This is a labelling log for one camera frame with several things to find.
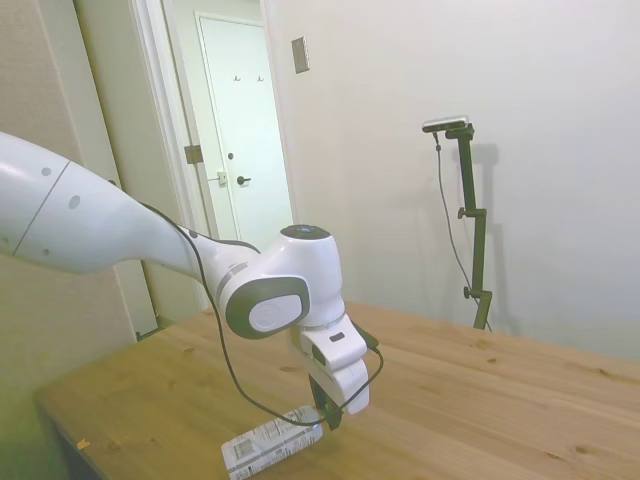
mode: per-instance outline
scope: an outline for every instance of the door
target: door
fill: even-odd
[[[200,24],[236,230],[263,250],[292,223],[264,30],[204,17]],[[219,188],[217,178],[209,182]]]
[[[206,218],[204,227],[197,221],[204,208],[195,167],[184,158],[188,140],[182,138],[186,129],[179,117],[184,114],[161,3],[77,0],[75,5],[126,191],[186,227],[208,233]],[[133,268],[129,262],[122,265]],[[154,324],[153,310],[180,321],[209,307],[197,281],[156,264],[145,264],[144,274],[137,269],[149,284]],[[143,298],[142,293],[138,288],[131,296]]]

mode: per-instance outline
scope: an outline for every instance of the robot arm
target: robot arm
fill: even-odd
[[[0,205],[1,253],[76,273],[139,259],[202,281],[191,245],[160,215],[81,166],[1,132]],[[183,231],[234,333],[260,339],[289,328],[312,386],[337,405],[367,381],[367,345],[345,313],[329,233],[291,226],[260,254],[247,243]],[[368,401],[366,388],[345,411],[357,413]]]

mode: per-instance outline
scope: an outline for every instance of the wood grain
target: wood grain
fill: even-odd
[[[640,364],[362,305],[386,360],[371,405],[257,479],[637,480]],[[312,398],[278,335],[227,335],[241,383],[281,412]],[[370,371],[374,356],[367,358]],[[210,312],[41,392],[105,479],[226,478],[220,446],[269,416],[234,389]]]

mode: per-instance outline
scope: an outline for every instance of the plastic bottle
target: plastic bottle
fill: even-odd
[[[318,411],[300,407],[285,415],[299,422],[315,422]],[[231,480],[244,480],[313,445],[322,438],[322,425],[300,427],[279,418],[254,428],[222,445],[222,456]]]

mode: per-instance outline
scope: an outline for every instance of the door hinge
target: door hinge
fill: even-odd
[[[204,159],[202,158],[202,147],[200,145],[188,145],[184,147],[184,153],[187,154],[187,163],[189,165],[204,163]]]

